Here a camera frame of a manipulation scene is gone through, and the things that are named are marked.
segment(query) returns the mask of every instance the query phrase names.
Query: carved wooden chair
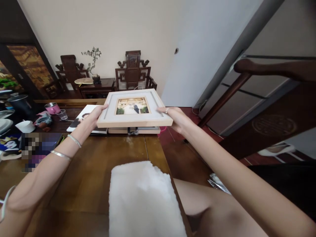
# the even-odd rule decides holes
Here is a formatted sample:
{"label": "carved wooden chair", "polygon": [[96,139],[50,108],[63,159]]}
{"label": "carved wooden chair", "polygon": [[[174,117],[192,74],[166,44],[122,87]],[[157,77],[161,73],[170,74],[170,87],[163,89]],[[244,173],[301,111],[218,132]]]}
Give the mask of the carved wooden chair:
{"label": "carved wooden chair", "polygon": [[316,61],[261,65],[239,60],[234,70],[241,73],[198,124],[203,127],[252,75],[279,75],[300,82],[252,120],[219,144],[237,159],[316,127]]}
{"label": "carved wooden chair", "polygon": [[157,84],[150,76],[149,60],[141,60],[141,51],[126,51],[126,61],[118,62],[120,68],[115,69],[115,91],[134,89],[157,89]]}
{"label": "carved wooden chair", "polygon": [[58,81],[53,81],[52,83],[41,88],[42,94],[47,99],[54,99],[57,96],[67,91],[68,91],[68,88],[65,82],[60,79]]}
{"label": "carved wooden chair", "polygon": [[75,80],[79,78],[90,77],[88,70],[83,69],[83,63],[76,63],[75,55],[62,55],[60,56],[60,59],[62,64],[56,65],[56,68],[59,70],[56,71],[58,78],[64,83],[70,83],[73,89],[76,91],[77,97],[82,98]]}

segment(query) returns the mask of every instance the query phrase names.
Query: book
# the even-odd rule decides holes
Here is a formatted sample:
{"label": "book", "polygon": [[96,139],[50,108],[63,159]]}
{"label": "book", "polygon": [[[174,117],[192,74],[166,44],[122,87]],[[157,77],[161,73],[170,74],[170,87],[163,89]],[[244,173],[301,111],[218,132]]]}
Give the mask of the book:
{"label": "book", "polygon": [[[67,132],[72,132],[75,130],[75,128],[84,120],[86,119],[89,114],[93,111],[95,107],[98,105],[86,105],[84,109],[80,112],[80,114],[75,118],[75,120],[72,122],[72,124],[67,128]],[[107,128],[98,128],[95,127],[95,129],[92,131],[92,133],[102,133],[107,134],[108,129]]]}

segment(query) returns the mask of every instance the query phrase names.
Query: white fur cushion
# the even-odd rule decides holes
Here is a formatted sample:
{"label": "white fur cushion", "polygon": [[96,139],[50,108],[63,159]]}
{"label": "white fur cushion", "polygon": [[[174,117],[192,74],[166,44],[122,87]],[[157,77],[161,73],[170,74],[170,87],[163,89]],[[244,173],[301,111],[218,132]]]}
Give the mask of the white fur cushion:
{"label": "white fur cushion", "polygon": [[113,168],[109,204],[110,237],[186,236],[170,176],[150,161]]}

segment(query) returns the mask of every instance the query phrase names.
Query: bonsai plant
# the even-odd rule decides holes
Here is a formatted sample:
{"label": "bonsai plant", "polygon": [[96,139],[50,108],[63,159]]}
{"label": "bonsai plant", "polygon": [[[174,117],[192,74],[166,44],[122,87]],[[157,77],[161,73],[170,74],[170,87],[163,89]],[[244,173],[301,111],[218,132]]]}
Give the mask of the bonsai plant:
{"label": "bonsai plant", "polygon": [[93,63],[88,63],[88,68],[87,70],[92,74],[92,79],[93,79],[93,83],[94,84],[101,84],[100,81],[100,76],[98,76],[98,74],[93,74],[92,73],[92,69],[95,68],[95,62],[98,60],[98,58],[101,57],[101,51],[99,50],[99,48],[95,48],[93,47],[92,50],[88,50],[87,52],[81,52],[82,55],[88,55],[90,57],[92,57],[92,61]]}
{"label": "bonsai plant", "polygon": [[14,81],[11,81],[7,78],[0,78],[0,90],[8,89],[12,90],[14,89],[18,84]]}

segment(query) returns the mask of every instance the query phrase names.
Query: side table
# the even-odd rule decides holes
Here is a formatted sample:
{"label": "side table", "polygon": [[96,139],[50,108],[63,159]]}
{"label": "side table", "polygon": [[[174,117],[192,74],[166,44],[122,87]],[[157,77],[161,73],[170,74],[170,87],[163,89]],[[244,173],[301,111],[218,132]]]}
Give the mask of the side table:
{"label": "side table", "polygon": [[114,91],[115,78],[101,78],[99,85],[81,85],[78,89],[84,99],[88,99],[87,94],[96,94],[97,98],[106,98],[109,92]]}

